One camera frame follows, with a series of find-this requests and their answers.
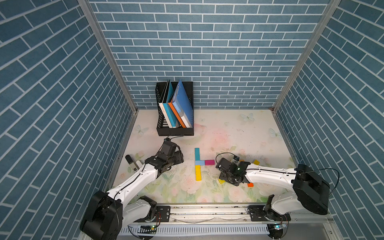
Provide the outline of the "yellow long block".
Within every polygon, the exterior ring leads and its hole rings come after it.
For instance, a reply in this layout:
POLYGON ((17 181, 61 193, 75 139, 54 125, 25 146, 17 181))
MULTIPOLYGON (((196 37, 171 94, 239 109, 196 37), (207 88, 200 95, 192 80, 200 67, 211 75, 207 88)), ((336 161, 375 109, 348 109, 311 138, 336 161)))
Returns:
POLYGON ((196 181, 199 182, 202 180, 202 172, 201 172, 201 166, 196 165, 195 166, 195 174, 196 174, 196 181))

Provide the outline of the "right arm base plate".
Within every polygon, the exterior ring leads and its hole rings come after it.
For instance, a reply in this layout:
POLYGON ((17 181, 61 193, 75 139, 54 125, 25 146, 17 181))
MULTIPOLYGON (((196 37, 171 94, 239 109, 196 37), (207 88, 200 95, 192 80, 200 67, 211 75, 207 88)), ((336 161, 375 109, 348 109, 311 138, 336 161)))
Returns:
POLYGON ((291 216, 289 213, 280 215, 272 209, 265 210, 265 206, 261 206, 261 205, 250 205, 247 207, 247 212, 250 215, 252 222, 262 222, 262 221, 289 222, 291 221, 291 216))

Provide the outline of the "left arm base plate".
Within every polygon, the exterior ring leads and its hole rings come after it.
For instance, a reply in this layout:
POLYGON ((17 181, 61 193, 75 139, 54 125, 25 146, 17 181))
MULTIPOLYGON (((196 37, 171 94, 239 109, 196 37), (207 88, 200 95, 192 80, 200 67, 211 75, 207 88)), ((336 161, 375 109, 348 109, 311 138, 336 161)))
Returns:
POLYGON ((151 210, 149 215, 138 219, 135 223, 168 223, 170 221, 171 207, 157 206, 155 210, 151 210))

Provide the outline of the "light blue block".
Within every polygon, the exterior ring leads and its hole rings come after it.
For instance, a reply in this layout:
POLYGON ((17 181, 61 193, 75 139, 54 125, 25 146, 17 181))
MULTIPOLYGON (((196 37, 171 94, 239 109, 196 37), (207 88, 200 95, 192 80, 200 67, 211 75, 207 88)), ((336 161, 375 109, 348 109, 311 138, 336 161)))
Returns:
POLYGON ((195 161, 196 166, 205 166, 205 161, 195 161))

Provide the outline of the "magenta block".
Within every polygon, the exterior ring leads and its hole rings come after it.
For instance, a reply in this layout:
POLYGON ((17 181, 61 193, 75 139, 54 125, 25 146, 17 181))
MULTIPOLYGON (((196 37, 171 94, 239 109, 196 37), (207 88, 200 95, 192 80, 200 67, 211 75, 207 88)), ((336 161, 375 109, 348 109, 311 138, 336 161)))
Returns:
POLYGON ((205 160, 205 166, 214 166, 215 160, 205 160))

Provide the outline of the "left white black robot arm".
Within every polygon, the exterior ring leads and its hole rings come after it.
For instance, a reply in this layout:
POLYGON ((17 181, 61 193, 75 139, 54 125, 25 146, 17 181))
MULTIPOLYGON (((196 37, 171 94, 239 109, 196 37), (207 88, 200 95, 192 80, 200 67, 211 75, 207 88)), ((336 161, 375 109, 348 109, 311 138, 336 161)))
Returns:
POLYGON ((172 166, 183 163, 181 148, 166 138, 158 152, 145 160, 128 180, 107 192, 97 191, 90 199, 80 231, 93 240, 115 240, 121 229, 137 220, 152 220, 157 202, 143 196, 131 200, 172 166))

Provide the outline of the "teal long block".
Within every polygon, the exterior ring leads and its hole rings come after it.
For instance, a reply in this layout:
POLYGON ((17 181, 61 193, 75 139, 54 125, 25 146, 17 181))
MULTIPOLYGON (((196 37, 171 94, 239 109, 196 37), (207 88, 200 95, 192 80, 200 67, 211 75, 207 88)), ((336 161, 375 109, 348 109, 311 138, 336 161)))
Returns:
POLYGON ((200 149, 195 148, 195 161, 200 161, 200 149))

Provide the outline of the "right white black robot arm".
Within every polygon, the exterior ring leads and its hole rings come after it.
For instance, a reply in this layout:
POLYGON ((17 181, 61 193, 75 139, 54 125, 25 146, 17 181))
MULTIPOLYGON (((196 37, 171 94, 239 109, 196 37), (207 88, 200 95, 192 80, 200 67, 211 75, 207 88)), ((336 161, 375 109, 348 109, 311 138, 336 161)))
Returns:
POLYGON ((303 209, 317 215, 328 214, 330 185, 306 165, 278 169, 222 158, 216 169, 221 172, 220 180, 236 187, 241 183, 257 183, 286 189, 286 193, 269 196, 264 207, 269 219, 303 209))

